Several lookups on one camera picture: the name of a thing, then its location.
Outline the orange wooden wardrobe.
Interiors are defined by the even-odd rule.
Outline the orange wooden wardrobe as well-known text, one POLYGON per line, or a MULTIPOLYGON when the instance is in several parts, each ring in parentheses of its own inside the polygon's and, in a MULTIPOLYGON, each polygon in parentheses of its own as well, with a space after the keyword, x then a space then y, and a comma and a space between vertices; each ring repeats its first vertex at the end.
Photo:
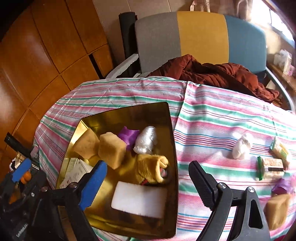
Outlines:
POLYGON ((1 40, 1 138, 30 148, 58 99, 113 68, 93 1, 33 1, 1 40))

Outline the yellow rolled towel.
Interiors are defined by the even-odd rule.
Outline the yellow rolled towel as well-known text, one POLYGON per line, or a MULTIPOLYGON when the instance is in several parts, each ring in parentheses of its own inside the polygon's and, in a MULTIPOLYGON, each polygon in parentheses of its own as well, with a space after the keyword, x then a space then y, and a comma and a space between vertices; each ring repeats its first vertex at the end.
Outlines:
POLYGON ((139 154, 137 156, 137 170, 144 180, 150 184, 164 184, 169 181, 162 173, 167 171, 169 161, 165 156, 139 154))

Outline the beige curtain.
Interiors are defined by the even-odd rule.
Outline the beige curtain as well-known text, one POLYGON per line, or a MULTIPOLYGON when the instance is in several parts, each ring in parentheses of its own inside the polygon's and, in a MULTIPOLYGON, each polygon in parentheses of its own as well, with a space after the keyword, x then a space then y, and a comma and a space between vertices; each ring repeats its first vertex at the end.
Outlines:
POLYGON ((190 11, 218 13, 249 21, 252 4, 252 0, 197 0, 191 3, 190 11))

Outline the white plastic bag ball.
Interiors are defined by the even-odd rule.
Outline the white plastic bag ball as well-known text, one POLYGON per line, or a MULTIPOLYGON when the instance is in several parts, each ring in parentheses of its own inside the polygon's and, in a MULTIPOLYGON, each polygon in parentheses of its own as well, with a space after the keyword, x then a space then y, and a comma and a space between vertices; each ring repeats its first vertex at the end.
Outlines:
POLYGON ((240 160, 245 159, 253 146, 253 139, 254 137, 251 133, 244 133, 235 143, 232 157, 240 160))
POLYGON ((157 142, 156 128, 154 126, 147 126, 138 135, 133 150, 137 154, 152 154, 157 142))

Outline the white box on sill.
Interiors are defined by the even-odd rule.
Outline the white box on sill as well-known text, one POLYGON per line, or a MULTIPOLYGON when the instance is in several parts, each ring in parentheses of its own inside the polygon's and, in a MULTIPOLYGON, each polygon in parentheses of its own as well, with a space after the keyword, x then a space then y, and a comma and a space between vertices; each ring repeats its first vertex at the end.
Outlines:
POLYGON ((279 53, 274 55, 273 64, 278 66, 283 74, 289 75, 292 63, 292 54, 285 49, 281 49, 279 53))

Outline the white foam sponge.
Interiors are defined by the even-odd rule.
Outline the white foam sponge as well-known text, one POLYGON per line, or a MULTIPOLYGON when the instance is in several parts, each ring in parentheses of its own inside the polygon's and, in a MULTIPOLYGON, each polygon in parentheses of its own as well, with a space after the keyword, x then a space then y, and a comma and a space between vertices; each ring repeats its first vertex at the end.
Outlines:
POLYGON ((130 214, 161 219, 165 213, 167 189, 119 181, 111 207, 130 214))

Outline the purple plastic clip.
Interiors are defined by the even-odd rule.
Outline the purple plastic clip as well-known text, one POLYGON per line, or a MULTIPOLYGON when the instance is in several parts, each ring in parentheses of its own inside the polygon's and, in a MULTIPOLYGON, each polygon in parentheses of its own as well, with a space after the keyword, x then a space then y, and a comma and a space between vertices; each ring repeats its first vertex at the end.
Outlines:
POLYGON ((272 194, 294 194, 295 193, 295 176, 289 179, 280 178, 271 190, 272 194))
POLYGON ((118 133, 118 137, 126 143, 126 149, 131 150, 140 134, 140 130, 130 130, 126 126, 118 133))

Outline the yellow sponge block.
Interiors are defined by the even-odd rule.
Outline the yellow sponge block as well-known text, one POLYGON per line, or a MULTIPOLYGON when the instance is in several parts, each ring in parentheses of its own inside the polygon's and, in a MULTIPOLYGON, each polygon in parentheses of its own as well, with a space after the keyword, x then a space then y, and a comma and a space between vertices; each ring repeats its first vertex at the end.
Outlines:
POLYGON ((285 223, 290 197, 290 194, 274 195, 267 201, 264 214, 269 230, 276 230, 285 223))
POLYGON ((100 140, 92 129, 86 130, 81 137, 75 142, 72 150, 85 159, 98 154, 100 140))
POLYGON ((119 168, 125 158, 126 143, 112 132, 100 135, 99 140, 98 155, 101 160, 114 170, 119 168))

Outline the white cardboard box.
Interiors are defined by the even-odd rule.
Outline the white cardboard box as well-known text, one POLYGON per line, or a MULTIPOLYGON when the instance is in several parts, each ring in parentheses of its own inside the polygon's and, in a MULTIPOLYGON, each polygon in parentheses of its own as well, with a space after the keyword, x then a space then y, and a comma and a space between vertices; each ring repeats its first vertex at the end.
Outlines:
POLYGON ((79 182, 84 174, 93 169, 88 163, 78 158, 70 158, 65 178, 60 184, 60 188, 66 188, 72 182, 79 182))

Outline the grey yellow blue headboard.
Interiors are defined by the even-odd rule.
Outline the grey yellow blue headboard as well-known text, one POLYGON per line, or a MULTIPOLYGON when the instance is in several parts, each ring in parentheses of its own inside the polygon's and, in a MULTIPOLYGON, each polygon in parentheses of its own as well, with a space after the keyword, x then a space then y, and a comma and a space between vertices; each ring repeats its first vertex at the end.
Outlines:
POLYGON ((200 63, 236 63, 254 74, 266 67, 262 30, 244 20, 201 11, 176 11, 135 22, 142 72, 152 72, 168 60, 186 54, 200 63))

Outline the orange fruit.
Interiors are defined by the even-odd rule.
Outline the orange fruit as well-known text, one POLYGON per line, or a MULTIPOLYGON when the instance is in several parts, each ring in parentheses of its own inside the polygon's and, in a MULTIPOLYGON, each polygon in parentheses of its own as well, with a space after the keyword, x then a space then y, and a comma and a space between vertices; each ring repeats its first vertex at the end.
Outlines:
POLYGON ((23 176, 21 177, 20 181, 23 184, 27 184, 32 178, 32 175, 30 173, 30 171, 25 172, 25 174, 23 174, 23 176))

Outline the black rolled mat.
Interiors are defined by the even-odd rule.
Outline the black rolled mat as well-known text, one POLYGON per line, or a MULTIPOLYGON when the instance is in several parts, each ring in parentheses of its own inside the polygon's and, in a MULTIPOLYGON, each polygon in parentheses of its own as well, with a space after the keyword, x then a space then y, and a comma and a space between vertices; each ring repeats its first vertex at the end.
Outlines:
MULTIPOLYGON (((120 23, 120 31, 122 36, 123 49, 125 53, 125 59, 137 54, 137 38, 135 34, 135 22, 137 21, 137 15, 135 12, 125 12, 118 15, 120 23)), ((139 59, 132 63, 121 77, 133 77, 140 71, 139 59)))

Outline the rust red blanket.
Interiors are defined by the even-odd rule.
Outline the rust red blanket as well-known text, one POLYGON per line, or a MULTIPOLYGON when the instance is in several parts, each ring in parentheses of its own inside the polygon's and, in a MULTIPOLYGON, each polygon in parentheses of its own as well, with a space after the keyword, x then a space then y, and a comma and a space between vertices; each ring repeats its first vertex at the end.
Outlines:
POLYGON ((280 95, 278 90, 264 87, 257 75, 240 64, 201 64, 189 54, 169 60, 149 76, 171 77, 176 80, 229 89, 268 103, 273 102, 280 95))

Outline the gold metal tray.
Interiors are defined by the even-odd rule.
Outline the gold metal tray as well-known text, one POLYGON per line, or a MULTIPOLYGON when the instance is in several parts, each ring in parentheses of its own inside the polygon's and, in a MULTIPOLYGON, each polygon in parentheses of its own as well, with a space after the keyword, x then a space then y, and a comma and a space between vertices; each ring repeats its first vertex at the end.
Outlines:
POLYGON ((90 128, 98 136, 107 132, 118 134, 124 126, 129 130, 140 131, 147 126, 156 128, 157 144, 153 153, 165 156, 169 161, 169 181, 163 185, 167 190, 164 216, 162 218, 145 217, 111 207, 115 187, 119 181, 132 184, 138 184, 140 181, 137 177, 137 158, 134 151, 127 152, 119 168, 107 169, 107 175, 92 205, 84 211, 85 216, 95 228, 117 235, 143 240, 172 238, 177 228, 179 184, 173 127, 167 102, 118 108, 82 118, 67 147, 56 187, 59 188, 65 178, 69 159, 78 156, 72 147, 86 130, 90 128))

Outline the striped pink green bedsheet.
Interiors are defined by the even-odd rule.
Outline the striped pink green bedsheet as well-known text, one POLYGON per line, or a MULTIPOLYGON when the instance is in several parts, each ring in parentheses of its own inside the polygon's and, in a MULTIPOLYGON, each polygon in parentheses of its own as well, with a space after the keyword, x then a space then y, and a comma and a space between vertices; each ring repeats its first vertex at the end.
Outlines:
POLYGON ((266 204, 275 183, 256 179, 257 157, 273 156, 270 145, 274 137, 295 156, 295 114, 245 94, 168 77, 88 81, 50 107, 34 137, 50 186, 56 186, 66 149, 81 118, 160 101, 169 104, 178 162, 174 240, 196 240, 210 215, 189 178, 188 165, 193 160, 231 188, 252 186, 260 203, 266 204), (233 147, 244 133, 253 135, 253 146, 245 159, 234 159, 233 147))

